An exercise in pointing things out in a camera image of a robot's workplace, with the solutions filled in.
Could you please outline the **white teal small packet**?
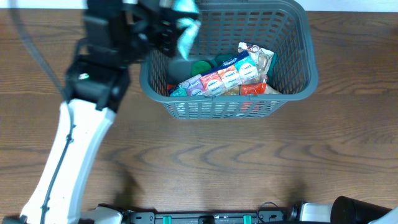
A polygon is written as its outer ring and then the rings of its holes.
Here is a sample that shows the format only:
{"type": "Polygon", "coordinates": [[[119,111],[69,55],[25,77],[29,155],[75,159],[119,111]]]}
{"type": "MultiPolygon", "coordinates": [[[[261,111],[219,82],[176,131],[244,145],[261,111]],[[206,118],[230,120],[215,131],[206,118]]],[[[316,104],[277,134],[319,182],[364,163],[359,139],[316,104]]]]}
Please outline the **white teal small packet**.
{"type": "Polygon", "coordinates": [[[194,0],[176,0],[172,9],[177,12],[188,12],[198,16],[197,19],[183,17],[177,19],[177,29],[182,34],[177,39],[177,50],[184,60],[188,60],[195,38],[201,27],[201,12],[194,0]]]}

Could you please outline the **green lid jar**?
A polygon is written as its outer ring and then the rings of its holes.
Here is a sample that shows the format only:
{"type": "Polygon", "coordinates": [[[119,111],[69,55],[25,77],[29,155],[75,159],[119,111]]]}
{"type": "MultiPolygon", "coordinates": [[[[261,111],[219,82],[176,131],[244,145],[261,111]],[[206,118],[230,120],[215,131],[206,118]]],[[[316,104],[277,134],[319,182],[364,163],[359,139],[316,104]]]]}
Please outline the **green lid jar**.
{"type": "Polygon", "coordinates": [[[212,66],[209,62],[200,60],[200,61],[196,61],[192,64],[190,74],[192,77],[194,77],[196,75],[205,73],[211,69],[212,69],[212,66]]]}

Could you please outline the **green Nescafe bag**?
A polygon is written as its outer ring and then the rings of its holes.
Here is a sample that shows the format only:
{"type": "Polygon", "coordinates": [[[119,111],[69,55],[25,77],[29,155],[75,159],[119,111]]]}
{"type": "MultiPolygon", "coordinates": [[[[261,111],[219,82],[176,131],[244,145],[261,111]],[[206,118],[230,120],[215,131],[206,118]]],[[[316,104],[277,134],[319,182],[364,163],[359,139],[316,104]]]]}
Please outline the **green Nescafe bag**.
{"type": "MultiPolygon", "coordinates": [[[[221,54],[217,55],[214,59],[208,60],[207,62],[211,65],[212,68],[219,67],[222,65],[223,62],[228,61],[234,57],[233,54],[221,54]]],[[[277,53],[274,53],[273,56],[271,57],[271,61],[269,62],[269,69],[267,71],[267,77],[265,78],[265,81],[270,84],[272,79],[273,79],[273,69],[276,63],[279,60],[279,56],[277,53]]]]}

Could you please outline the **Kleenex tissue multipack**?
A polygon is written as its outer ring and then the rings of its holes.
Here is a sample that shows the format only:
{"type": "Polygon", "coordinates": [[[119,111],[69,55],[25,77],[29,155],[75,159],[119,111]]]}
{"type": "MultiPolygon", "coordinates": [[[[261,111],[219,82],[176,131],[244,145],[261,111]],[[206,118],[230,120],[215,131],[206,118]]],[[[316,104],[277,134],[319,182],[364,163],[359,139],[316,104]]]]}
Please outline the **Kleenex tissue multipack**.
{"type": "Polygon", "coordinates": [[[218,96],[259,77],[256,64],[247,51],[234,55],[219,67],[179,83],[168,93],[177,96],[218,96]]]}

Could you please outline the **brown white snack bag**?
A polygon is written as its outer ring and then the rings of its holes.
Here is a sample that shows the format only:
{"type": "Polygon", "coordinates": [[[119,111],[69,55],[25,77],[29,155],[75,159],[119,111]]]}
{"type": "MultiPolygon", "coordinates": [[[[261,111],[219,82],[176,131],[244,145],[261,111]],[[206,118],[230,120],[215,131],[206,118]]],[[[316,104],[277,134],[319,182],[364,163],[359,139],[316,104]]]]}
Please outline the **brown white snack bag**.
{"type": "Polygon", "coordinates": [[[258,73],[258,77],[245,81],[244,84],[267,83],[269,81],[268,71],[275,53],[258,45],[240,42],[238,44],[238,52],[241,53],[242,51],[249,53],[256,65],[258,73]]]}

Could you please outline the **red spaghetti packet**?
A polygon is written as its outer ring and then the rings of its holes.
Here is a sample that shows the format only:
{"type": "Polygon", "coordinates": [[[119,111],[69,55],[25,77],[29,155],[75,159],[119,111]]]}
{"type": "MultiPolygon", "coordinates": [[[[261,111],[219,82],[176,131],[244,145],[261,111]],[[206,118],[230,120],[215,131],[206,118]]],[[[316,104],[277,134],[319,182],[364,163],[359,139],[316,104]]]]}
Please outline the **red spaghetti packet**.
{"type": "MultiPolygon", "coordinates": [[[[202,87],[194,88],[195,91],[192,95],[188,94],[186,89],[179,86],[167,85],[169,96],[196,96],[196,95],[206,95],[202,87]]],[[[238,85],[237,87],[222,93],[222,95],[263,95],[263,94],[280,94],[279,91],[273,89],[270,85],[266,83],[259,83],[253,85],[238,85]]]]}

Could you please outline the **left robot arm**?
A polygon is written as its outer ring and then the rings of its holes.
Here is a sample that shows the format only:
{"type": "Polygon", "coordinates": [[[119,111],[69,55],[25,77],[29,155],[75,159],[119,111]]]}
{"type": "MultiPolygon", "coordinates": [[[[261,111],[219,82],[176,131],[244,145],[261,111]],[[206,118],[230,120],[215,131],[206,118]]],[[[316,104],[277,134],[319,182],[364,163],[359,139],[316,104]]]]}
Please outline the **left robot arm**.
{"type": "Polygon", "coordinates": [[[18,217],[4,223],[129,223],[127,210],[81,204],[95,157],[130,84],[129,66],[159,50],[187,55],[184,19],[200,12],[194,1],[88,1],[86,35],[76,43],[65,84],[31,40],[17,8],[10,9],[21,42],[62,96],[57,133],[39,183],[18,217]]]}

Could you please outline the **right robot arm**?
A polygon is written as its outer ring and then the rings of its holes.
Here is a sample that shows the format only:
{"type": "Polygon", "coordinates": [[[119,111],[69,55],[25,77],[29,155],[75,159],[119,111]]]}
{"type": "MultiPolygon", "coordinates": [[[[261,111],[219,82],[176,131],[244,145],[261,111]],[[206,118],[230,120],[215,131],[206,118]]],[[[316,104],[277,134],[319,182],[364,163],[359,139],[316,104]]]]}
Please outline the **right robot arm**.
{"type": "Polygon", "coordinates": [[[397,209],[340,196],[333,203],[300,202],[287,212],[295,223],[397,224],[397,209]]]}

